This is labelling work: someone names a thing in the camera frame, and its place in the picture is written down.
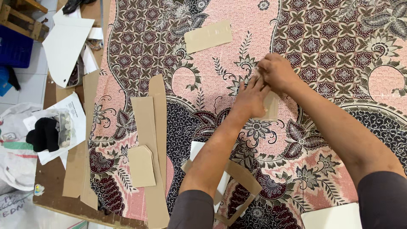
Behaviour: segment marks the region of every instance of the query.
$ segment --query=forearm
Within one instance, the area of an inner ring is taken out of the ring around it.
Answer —
[[[287,89],[287,94],[312,118],[345,164],[356,187],[365,175],[375,171],[392,171],[405,176],[397,157],[385,144],[354,117],[323,98],[306,83],[293,84]]]
[[[248,119],[242,117],[238,110],[230,111],[195,157],[192,167],[182,181],[179,193],[196,189],[214,197],[233,145]]]

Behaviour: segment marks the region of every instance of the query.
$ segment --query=hand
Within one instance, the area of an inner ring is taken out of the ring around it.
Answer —
[[[240,82],[239,94],[233,104],[232,110],[237,110],[239,116],[245,118],[263,117],[266,114],[263,101],[270,91],[270,86],[264,86],[263,77],[254,75],[247,87],[245,82]]]
[[[257,66],[273,91],[286,92],[293,83],[302,82],[293,71],[290,61],[277,53],[267,54]]]

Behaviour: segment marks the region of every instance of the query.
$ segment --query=person's left hand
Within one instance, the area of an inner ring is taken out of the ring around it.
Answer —
[[[263,77],[254,75],[247,87],[245,82],[240,82],[239,93],[233,104],[232,110],[236,110],[242,115],[242,117],[256,118],[263,117],[266,114],[263,106],[264,98],[270,91],[270,86],[264,86]]]

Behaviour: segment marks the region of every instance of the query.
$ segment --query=white floor tile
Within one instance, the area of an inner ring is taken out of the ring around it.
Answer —
[[[34,43],[31,51],[30,66],[28,68],[14,68],[15,73],[47,74],[48,65],[42,43]]]
[[[18,103],[32,102],[43,103],[44,81],[47,75],[41,74],[16,74],[21,90]]]
[[[48,19],[47,22],[44,22],[44,25],[48,26],[48,28],[50,28],[50,31],[52,29],[52,27],[54,26],[54,20],[53,20],[53,16],[55,14],[56,11],[48,11],[48,13],[43,13],[41,11],[37,11],[34,12],[31,17],[39,22],[42,22],[45,18]]]
[[[48,9],[48,12],[57,10],[57,0],[37,0],[42,6]]]
[[[9,109],[10,107],[12,107],[14,105],[12,104],[6,104],[6,103],[0,103],[0,115],[6,111],[7,109]]]
[[[9,91],[3,96],[0,96],[0,103],[17,104],[19,92],[11,87]]]

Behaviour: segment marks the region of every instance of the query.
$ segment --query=white paper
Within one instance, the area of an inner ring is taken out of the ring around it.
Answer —
[[[88,39],[103,40],[103,30],[102,28],[93,27],[90,29]]]
[[[63,15],[62,9],[53,19],[55,26],[42,45],[52,79],[64,88],[95,20]]]
[[[81,57],[83,60],[83,65],[85,67],[85,74],[91,73],[99,69],[98,64],[96,63],[95,56],[91,48],[85,44],[81,51]]]
[[[86,138],[86,116],[83,112],[79,97],[75,92],[48,109],[68,109],[71,118],[71,127],[73,124],[74,128],[71,130],[71,141],[68,147],[60,148],[54,152],[49,152],[48,150],[38,152],[38,158],[42,165],[45,165],[47,162],[57,158],[67,150],[77,146]]]
[[[35,129],[36,122],[37,122],[37,118],[34,115],[23,119],[23,123],[26,126],[28,131]]]
[[[61,155],[59,156],[59,158],[61,159],[62,164],[63,164],[63,167],[64,167],[65,170],[66,170],[66,161],[68,160],[68,151],[66,151],[65,153],[61,154]]]
[[[357,203],[306,212],[301,219],[305,229],[362,229]]]
[[[196,155],[199,153],[199,151],[204,146],[204,144],[205,144],[205,142],[192,141],[192,143],[191,143],[191,153],[190,153],[190,156],[189,156],[189,159],[191,161],[194,161]],[[221,178],[221,181],[219,182],[219,185],[216,188],[220,194],[222,194],[222,195],[225,194],[226,186],[228,185],[229,179],[230,179],[230,175],[227,172],[224,171],[223,175],[222,175],[222,178]],[[220,204],[221,203],[219,202],[218,204],[213,205],[215,213],[218,212],[218,208],[219,208]]]

